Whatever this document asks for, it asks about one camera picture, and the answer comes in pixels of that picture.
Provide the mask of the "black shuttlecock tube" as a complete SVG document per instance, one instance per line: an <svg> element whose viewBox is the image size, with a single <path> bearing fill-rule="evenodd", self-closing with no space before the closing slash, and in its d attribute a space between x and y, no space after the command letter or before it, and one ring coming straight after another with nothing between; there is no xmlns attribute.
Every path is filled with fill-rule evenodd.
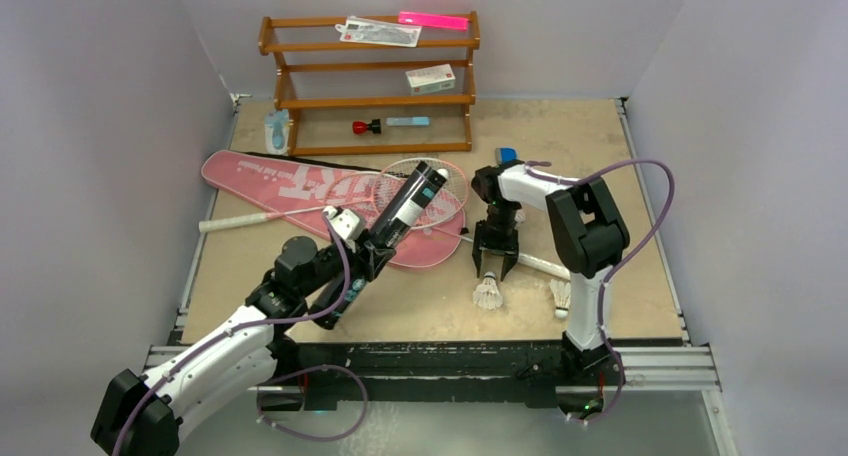
<svg viewBox="0 0 848 456"><path fill-rule="evenodd" d="M318 315L315 323L328 330L396 255L411 230L438 225L462 206L464 179L435 159L398 161L363 180L369 189L366 200L344 207L367 208L376 217L354 240L351 275L336 278L310 309Z"/></svg>

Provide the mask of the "pink badminton racket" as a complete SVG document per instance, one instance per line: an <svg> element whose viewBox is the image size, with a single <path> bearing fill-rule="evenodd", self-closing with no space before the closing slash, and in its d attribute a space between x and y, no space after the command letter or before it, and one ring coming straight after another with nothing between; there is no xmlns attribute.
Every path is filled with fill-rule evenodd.
<svg viewBox="0 0 848 456"><path fill-rule="evenodd" d="M399 194L370 224L371 231L391 228L397 231L397 244L414 231L430 230L464 214L469 183L463 171L442 159L412 157L395 161L379 173L407 178L420 177L420 186L411 198L400 202Z"/></svg>
<svg viewBox="0 0 848 456"><path fill-rule="evenodd" d="M201 233L226 230L264 223L273 219L286 218L297 214L315 212L326 206L348 208L358 213L365 221L365 214L382 214L399 194L400 202L411 198L411 194L420 186L420 177L410 175L399 178L389 173L357 172L330 184L319 206L298 209L282 213L256 213L219 220L201 221L198 224Z"/></svg>

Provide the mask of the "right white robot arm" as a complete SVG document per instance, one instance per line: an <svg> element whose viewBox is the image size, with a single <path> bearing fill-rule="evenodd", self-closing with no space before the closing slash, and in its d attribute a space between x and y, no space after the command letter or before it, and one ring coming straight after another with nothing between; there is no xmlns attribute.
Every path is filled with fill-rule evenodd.
<svg viewBox="0 0 848 456"><path fill-rule="evenodd" d="M601 178L588 182L530 171L514 160L476 170L471 188L487 204L487 216L476 223L472 259L482 270L483 254L501 256L501 275L518 263L515 215L524 205L548 214L556 253L569 271L569 322L563 337L561 368L576 383L596 375L612 356L605 319L605 300L613 269L630 244L629 231Z"/></svg>

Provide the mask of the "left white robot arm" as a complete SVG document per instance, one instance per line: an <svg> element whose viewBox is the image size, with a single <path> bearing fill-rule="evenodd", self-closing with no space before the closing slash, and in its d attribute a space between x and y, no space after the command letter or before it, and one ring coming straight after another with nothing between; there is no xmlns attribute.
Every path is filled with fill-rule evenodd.
<svg viewBox="0 0 848 456"><path fill-rule="evenodd" d="M248 388L306 382L295 324L338 320L395 256L384 235L362 231L349 248L333 233L320 249L309 237L285 242L244 305L215 331L140 375L108 384L90 437L109 455L173 455L206 418Z"/></svg>

